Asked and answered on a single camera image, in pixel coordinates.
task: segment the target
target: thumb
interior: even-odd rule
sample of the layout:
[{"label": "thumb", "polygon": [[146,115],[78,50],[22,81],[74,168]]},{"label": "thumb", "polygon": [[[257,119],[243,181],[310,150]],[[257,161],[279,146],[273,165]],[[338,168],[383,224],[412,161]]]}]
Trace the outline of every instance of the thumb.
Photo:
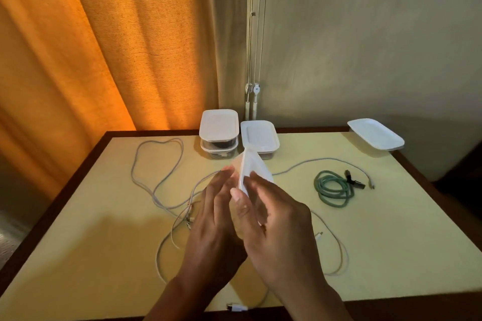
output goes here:
[{"label": "thumb", "polygon": [[248,196],[238,188],[231,189],[231,196],[235,202],[236,215],[238,215],[243,241],[246,244],[256,242],[263,235],[263,231],[256,220],[255,209]]}]

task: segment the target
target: stacked container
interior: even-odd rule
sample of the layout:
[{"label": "stacked container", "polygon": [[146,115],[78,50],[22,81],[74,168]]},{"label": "stacked container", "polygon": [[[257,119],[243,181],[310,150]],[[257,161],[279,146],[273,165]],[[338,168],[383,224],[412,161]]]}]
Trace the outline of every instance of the stacked container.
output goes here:
[{"label": "stacked container", "polygon": [[213,159],[229,159],[238,147],[238,113],[231,109],[204,111],[199,136],[201,148]]},{"label": "stacked container", "polygon": [[244,148],[253,148],[263,160],[271,159],[274,152],[280,148],[276,129],[269,121],[241,122],[241,138]]}]

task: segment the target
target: person's left hand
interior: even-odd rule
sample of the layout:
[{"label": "person's left hand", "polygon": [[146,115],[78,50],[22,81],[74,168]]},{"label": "person's left hand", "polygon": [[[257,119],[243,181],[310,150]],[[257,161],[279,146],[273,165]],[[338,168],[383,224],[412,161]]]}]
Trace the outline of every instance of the person's left hand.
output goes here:
[{"label": "person's left hand", "polygon": [[229,201],[238,177],[228,166],[218,172],[202,193],[199,213],[176,276],[192,291],[214,297],[246,260],[243,241],[236,235]]}]

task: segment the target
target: curtain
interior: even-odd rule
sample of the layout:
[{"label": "curtain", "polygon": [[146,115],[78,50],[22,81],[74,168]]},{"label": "curtain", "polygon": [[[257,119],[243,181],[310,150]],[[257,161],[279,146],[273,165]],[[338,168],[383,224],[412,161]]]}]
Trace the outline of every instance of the curtain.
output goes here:
[{"label": "curtain", "polygon": [[246,0],[0,0],[1,153],[53,198],[105,131],[242,111],[245,23]]}]

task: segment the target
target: green cable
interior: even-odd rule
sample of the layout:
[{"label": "green cable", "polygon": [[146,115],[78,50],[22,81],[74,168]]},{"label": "green cable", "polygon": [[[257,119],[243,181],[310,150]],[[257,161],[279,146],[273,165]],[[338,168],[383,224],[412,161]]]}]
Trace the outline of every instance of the green cable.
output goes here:
[{"label": "green cable", "polygon": [[[338,183],[341,189],[330,189],[326,185],[330,182]],[[349,200],[353,198],[355,192],[353,186],[346,182],[346,179],[330,170],[323,170],[316,175],[314,180],[315,189],[318,192],[318,197],[323,203],[331,207],[343,208]],[[333,203],[326,198],[344,200],[341,204]]]}]

